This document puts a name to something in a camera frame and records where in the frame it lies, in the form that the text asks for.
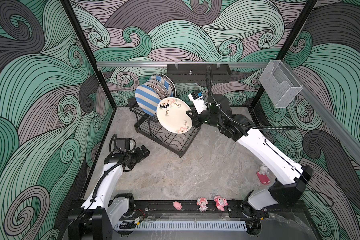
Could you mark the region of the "cream floral plate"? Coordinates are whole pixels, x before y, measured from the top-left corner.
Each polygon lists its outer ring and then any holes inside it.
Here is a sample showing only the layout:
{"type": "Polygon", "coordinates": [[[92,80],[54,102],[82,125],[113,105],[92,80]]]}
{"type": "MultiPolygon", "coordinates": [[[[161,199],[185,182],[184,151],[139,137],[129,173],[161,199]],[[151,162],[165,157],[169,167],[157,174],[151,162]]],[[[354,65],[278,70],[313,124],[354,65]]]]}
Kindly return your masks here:
{"type": "Polygon", "coordinates": [[[169,132],[174,134],[185,134],[193,124],[187,111],[191,108],[178,98],[165,98],[157,107],[157,118],[160,124],[169,132]]]}

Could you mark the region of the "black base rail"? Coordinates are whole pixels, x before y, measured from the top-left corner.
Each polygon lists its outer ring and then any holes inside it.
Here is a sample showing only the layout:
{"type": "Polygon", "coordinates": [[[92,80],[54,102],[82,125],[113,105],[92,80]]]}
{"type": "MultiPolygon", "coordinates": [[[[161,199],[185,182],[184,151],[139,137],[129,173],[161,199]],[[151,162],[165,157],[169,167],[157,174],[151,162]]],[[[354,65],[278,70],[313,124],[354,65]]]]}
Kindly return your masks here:
{"type": "Polygon", "coordinates": [[[253,210],[250,209],[248,204],[244,204],[242,200],[229,200],[228,205],[225,206],[225,210],[221,211],[217,209],[213,200],[209,200],[209,204],[207,205],[208,209],[205,212],[199,210],[199,206],[195,200],[179,200],[178,202],[182,206],[181,210],[177,210],[173,206],[172,200],[135,200],[132,207],[139,216],[150,220],[164,216],[195,218],[217,215],[223,218],[254,221],[265,219],[271,214],[281,214],[285,217],[295,213],[304,213],[308,210],[302,201],[298,201],[293,207],[284,207],[276,204],[261,210],[253,210]]]}

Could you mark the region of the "white bunny figurine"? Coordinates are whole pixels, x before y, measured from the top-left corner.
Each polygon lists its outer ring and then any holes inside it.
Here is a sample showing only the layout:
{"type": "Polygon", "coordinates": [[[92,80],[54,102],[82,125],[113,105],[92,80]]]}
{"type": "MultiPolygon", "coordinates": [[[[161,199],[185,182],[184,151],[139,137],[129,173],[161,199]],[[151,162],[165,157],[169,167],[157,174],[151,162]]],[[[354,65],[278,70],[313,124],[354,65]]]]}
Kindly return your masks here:
{"type": "Polygon", "coordinates": [[[259,174],[266,175],[266,174],[268,174],[268,170],[269,170],[269,168],[265,164],[262,164],[260,166],[259,174]]]}

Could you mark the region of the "aluminium wall rail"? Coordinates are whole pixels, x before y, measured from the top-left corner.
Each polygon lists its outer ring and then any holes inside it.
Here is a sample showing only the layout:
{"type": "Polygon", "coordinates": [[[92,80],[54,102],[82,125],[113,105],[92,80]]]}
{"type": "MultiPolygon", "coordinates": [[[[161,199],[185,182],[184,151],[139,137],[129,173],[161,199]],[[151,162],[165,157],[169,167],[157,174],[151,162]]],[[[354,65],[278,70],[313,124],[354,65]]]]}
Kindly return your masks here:
{"type": "Polygon", "coordinates": [[[100,61],[96,62],[99,68],[165,68],[168,65],[229,65],[231,68],[265,68],[268,62],[265,63],[250,63],[250,62],[132,62],[132,61],[100,61]]]}

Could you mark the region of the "clear acrylic wall holder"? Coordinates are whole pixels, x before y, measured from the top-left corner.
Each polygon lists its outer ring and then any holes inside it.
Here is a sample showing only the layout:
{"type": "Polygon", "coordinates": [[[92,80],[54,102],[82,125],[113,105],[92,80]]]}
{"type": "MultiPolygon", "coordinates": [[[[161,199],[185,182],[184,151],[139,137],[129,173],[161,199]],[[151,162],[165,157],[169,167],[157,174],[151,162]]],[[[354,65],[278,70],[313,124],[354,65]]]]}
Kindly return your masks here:
{"type": "Polygon", "coordinates": [[[286,108],[303,89],[292,67],[281,60],[268,63],[259,78],[275,108],[286,108]]]}

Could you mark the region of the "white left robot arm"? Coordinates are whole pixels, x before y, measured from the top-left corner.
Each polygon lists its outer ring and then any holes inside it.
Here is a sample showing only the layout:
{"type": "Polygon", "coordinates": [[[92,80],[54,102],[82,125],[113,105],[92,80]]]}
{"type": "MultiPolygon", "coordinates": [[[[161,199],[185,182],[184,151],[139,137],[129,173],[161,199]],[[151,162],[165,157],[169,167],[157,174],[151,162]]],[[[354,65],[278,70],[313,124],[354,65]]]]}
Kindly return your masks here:
{"type": "Polygon", "coordinates": [[[124,214],[135,210],[132,194],[111,199],[116,183],[128,164],[148,157],[150,151],[142,145],[131,152],[113,150],[104,161],[103,174],[90,196],[81,206],[73,205],[68,216],[69,240],[111,240],[114,229],[124,214]]]}

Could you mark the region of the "small pink pig toy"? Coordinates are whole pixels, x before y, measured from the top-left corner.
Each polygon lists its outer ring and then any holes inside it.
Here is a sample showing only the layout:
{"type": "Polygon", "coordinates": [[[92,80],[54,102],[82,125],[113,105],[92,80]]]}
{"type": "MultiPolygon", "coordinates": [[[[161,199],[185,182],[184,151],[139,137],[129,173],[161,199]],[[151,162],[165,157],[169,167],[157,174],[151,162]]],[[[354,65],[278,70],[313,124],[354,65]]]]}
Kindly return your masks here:
{"type": "Polygon", "coordinates": [[[180,202],[175,201],[175,202],[173,202],[173,207],[176,210],[180,211],[182,209],[182,204],[180,202]]]}

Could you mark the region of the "pink plush creature toy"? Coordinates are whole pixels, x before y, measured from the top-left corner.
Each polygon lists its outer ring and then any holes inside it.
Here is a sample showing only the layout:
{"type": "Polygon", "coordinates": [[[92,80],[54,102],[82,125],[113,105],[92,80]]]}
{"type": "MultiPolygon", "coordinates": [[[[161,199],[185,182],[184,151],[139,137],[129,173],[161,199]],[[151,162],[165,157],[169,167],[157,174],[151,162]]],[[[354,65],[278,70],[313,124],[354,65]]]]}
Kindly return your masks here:
{"type": "Polygon", "coordinates": [[[216,208],[222,212],[224,212],[225,207],[229,205],[228,201],[225,198],[222,198],[221,196],[214,196],[214,201],[216,204],[216,208]]]}

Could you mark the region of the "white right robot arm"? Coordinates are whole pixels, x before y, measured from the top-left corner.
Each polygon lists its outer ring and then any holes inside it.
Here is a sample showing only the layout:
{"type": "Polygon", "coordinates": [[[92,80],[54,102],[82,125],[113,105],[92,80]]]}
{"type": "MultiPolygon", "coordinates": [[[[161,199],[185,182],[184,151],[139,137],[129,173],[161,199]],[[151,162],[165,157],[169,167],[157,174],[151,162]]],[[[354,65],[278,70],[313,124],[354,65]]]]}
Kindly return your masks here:
{"type": "Polygon", "coordinates": [[[292,207],[303,195],[313,169],[292,161],[244,115],[234,115],[228,99],[222,95],[204,98],[201,91],[189,94],[194,111],[187,111],[194,127],[202,124],[219,129],[224,136],[251,151],[276,177],[272,186],[257,192],[250,192],[242,202],[245,216],[264,216],[269,206],[280,204],[292,207]]]}

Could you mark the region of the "blue white striped plate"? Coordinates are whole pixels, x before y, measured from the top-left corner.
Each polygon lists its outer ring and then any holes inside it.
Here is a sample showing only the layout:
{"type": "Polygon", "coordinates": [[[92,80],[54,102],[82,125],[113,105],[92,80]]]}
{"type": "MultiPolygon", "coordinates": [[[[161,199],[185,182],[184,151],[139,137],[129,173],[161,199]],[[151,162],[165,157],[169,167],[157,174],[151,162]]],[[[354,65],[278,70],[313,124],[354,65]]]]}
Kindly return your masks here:
{"type": "Polygon", "coordinates": [[[149,86],[141,85],[135,90],[135,98],[143,112],[154,116],[161,101],[159,95],[149,86]]]}
{"type": "Polygon", "coordinates": [[[156,80],[162,83],[165,89],[168,91],[170,97],[176,97],[176,88],[174,83],[165,75],[153,75],[150,77],[152,80],[156,80]]]}

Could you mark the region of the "pink hooded doll figurine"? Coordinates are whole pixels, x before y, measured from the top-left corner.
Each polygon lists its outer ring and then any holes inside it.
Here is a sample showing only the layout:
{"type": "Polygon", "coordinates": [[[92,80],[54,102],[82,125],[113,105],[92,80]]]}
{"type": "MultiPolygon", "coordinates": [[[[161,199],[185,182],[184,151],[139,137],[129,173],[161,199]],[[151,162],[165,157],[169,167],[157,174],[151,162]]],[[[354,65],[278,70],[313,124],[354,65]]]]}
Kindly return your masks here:
{"type": "Polygon", "coordinates": [[[199,197],[197,200],[197,205],[199,206],[200,212],[206,212],[208,210],[208,200],[205,197],[199,197]]]}

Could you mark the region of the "black wall-mounted tray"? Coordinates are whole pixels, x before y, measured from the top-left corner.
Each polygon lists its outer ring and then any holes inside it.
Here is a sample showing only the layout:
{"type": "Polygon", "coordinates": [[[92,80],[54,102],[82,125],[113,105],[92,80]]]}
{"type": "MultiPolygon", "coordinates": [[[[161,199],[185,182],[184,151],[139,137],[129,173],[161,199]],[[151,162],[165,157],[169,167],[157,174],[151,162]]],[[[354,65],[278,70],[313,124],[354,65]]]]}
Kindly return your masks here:
{"type": "Polygon", "coordinates": [[[211,67],[213,83],[228,83],[232,71],[228,65],[175,65],[167,66],[168,76],[174,83],[196,83],[206,86],[206,68],[211,67]]]}

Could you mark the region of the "white plate red Chinese characters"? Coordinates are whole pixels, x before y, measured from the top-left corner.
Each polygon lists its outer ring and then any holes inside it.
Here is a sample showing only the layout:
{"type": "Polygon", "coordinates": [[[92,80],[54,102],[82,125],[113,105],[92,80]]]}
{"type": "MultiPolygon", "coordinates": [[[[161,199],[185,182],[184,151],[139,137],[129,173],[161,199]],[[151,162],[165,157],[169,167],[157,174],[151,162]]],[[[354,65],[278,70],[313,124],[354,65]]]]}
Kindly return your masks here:
{"type": "Polygon", "coordinates": [[[144,83],[144,85],[152,88],[154,90],[154,92],[157,93],[160,100],[163,100],[170,96],[170,94],[169,94],[168,90],[165,88],[165,86],[157,80],[149,79],[148,81],[146,81],[144,83]]]}

